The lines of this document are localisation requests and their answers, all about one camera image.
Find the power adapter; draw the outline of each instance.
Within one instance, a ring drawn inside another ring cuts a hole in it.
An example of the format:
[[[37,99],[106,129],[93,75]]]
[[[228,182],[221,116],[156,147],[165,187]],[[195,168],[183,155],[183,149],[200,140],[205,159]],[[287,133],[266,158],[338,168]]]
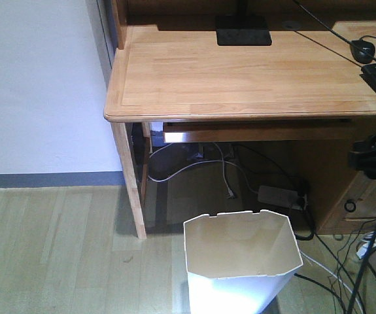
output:
[[[302,210],[298,203],[300,197],[297,191],[286,190],[284,188],[274,188],[272,186],[261,185],[258,191],[258,201],[260,203],[275,205],[279,207]]]

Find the computer mouse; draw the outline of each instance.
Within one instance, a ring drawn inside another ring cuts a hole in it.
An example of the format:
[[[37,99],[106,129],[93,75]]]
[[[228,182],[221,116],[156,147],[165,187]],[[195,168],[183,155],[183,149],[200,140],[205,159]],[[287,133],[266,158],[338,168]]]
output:
[[[363,64],[371,63],[375,55],[375,46],[369,41],[359,39],[357,41],[351,41],[350,52],[352,52],[353,58]]]

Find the desk drawer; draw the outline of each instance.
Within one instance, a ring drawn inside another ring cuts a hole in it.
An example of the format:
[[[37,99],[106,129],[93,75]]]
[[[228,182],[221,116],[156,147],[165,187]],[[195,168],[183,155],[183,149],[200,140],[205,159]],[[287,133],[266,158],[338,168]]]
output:
[[[166,143],[349,139],[355,129],[350,120],[168,122],[163,136]]]

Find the wooden side panel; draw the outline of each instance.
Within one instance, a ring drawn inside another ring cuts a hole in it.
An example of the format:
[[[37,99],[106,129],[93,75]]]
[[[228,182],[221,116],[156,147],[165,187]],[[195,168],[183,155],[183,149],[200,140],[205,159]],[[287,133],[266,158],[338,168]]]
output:
[[[118,49],[124,49],[127,39],[127,0],[112,0],[112,14],[114,16],[116,33],[118,34]]]
[[[376,134],[376,118],[359,120],[353,139],[340,141],[294,141],[291,142],[299,173],[306,178],[311,190],[310,205],[318,226],[323,234],[351,232],[360,226],[361,220],[347,220],[343,208],[344,199],[355,186],[358,172],[347,165],[348,151],[355,141]],[[366,190],[363,184],[360,194]]]
[[[132,124],[112,123],[111,126],[116,147],[121,158],[122,170],[124,172],[137,235],[140,239],[146,239],[147,235],[144,224],[141,195],[139,192],[140,188],[137,181],[137,170],[135,168],[134,151],[131,143]]]

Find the desk top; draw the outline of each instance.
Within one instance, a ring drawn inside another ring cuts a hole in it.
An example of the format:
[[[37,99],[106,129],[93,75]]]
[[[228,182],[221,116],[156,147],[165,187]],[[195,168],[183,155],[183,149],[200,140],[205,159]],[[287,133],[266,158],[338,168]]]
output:
[[[302,31],[284,30],[285,19],[268,20],[274,29],[271,46],[218,46],[213,17],[134,20],[125,48],[116,52],[105,118],[141,122],[376,116],[376,93],[360,77],[348,44],[302,16],[297,19]],[[330,22],[350,40],[376,36],[376,16]]]

